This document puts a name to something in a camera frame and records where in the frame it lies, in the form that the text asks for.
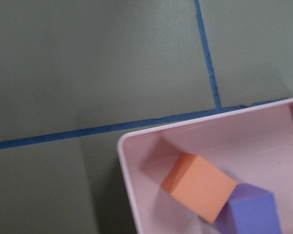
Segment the purple foam cube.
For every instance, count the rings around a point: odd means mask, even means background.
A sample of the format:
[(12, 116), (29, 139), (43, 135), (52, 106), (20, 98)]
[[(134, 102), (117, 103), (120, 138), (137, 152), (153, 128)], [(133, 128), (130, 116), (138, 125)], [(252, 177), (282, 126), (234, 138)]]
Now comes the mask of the purple foam cube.
[(222, 234), (281, 234), (274, 193), (248, 183), (235, 187), (216, 221)]

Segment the orange foam cube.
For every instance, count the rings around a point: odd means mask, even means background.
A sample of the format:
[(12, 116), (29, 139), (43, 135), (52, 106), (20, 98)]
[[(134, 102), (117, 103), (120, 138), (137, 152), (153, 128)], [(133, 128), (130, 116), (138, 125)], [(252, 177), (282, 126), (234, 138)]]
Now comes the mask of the orange foam cube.
[(237, 182), (196, 154), (183, 153), (161, 187), (205, 222), (212, 224)]

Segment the pink plastic bin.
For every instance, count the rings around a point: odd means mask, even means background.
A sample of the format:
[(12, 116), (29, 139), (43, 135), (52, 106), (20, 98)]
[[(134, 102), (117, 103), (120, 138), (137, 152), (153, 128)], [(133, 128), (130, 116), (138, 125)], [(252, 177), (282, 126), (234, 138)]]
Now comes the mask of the pink plastic bin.
[(139, 234), (218, 232), (161, 189), (180, 153), (273, 192), (282, 232), (293, 234), (293, 98), (127, 133), (117, 150)]

